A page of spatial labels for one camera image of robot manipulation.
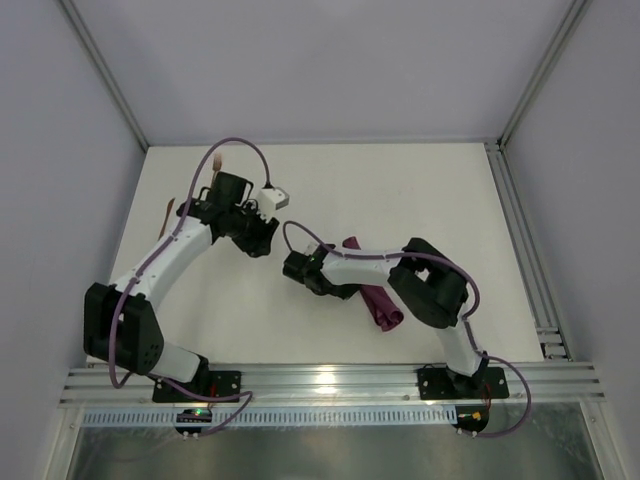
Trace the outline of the purple satin napkin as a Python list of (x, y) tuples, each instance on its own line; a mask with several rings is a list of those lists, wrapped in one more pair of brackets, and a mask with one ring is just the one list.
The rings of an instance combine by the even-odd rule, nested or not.
[(359, 293), (374, 323), (383, 333), (390, 332), (404, 320), (404, 314), (380, 286), (361, 285)]

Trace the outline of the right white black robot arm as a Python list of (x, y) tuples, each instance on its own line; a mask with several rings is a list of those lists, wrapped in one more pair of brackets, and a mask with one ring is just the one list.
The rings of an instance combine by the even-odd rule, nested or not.
[(445, 375), (462, 398), (480, 394), (488, 360), (468, 318), (480, 305), (470, 275), (428, 242), (413, 238), (400, 251), (365, 252), (319, 244), (290, 251), (285, 277), (319, 296), (347, 300), (364, 287), (391, 289), (415, 319), (433, 328), (445, 353)]

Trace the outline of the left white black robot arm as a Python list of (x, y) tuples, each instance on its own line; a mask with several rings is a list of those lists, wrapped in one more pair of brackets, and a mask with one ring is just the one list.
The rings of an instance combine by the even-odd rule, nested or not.
[(266, 184), (258, 192), (252, 182), (229, 173), (213, 184), (191, 191), (170, 230), (127, 274), (105, 285), (94, 283), (84, 296), (83, 348), (107, 362), (115, 387), (125, 381), (117, 369), (166, 381), (199, 398), (208, 395), (208, 360), (164, 339), (157, 311), (185, 270), (221, 238), (230, 239), (251, 258), (267, 256), (279, 226), (278, 210), (289, 203), (282, 189)]

